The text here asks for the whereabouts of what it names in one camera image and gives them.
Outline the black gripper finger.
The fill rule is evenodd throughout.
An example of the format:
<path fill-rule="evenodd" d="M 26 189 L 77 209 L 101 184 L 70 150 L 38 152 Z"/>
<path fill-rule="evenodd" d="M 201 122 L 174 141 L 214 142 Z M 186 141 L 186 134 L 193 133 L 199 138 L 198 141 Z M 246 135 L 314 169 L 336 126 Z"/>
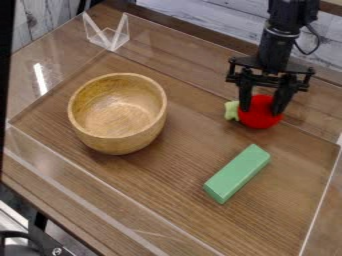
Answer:
<path fill-rule="evenodd" d="M 254 78 L 253 78 L 252 70 L 244 70 L 241 72 L 238 87 L 240 87 L 241 109 L 244 112 L 248 112 L 252 105 L 253 87 L 254 87 Z"/>
<path fill-rule="evenodd" d="M 274 100 L 272 105 L 273 115 L 277 116 L 284 113 L 294 94 L 298 92 L 297 76 L 284 75 L 278 89 L 274 93 Z"/>

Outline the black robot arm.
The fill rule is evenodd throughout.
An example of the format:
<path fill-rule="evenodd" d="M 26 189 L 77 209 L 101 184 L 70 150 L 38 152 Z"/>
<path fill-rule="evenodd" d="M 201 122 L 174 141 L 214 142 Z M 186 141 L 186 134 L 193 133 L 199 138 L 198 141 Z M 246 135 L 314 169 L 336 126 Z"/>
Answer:
<path fill-rule="evenodd" d="M 276 89 L 270 107 L 274 116 L 284 113 L 298 92 L 309 91 L 316 70 L 292 62 L 290 55 L 293 48 L 304 55 L 310 55 L 321 46 L 321 36 L 312 26 L 318 20 L 320 5 L 321 0 L 269 0 L 269 18 L 257 54 L 229 59 L 226 81 L 234 83 L 240 89 L 244 112 L 250 110 L 256 87 Z M 317 45 L 309 52 L 297 42 L 304 27 L 317 38 Z"/>

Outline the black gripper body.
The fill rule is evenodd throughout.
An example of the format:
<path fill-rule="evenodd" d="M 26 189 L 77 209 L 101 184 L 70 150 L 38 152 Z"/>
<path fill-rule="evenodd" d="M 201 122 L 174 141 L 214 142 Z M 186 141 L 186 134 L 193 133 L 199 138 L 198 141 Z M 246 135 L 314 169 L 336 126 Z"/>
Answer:
<path fill-rule="evenodd" d="M 269 68 L 257 56 L 232 57 L 229 65 L 226 81 L 236 83 L 240 88 L 248 84 L 252 87 L 293 88 L 296 92 L 306 92 L 316 74 L 313 67 L 292 61 L 280 69 Z"/>

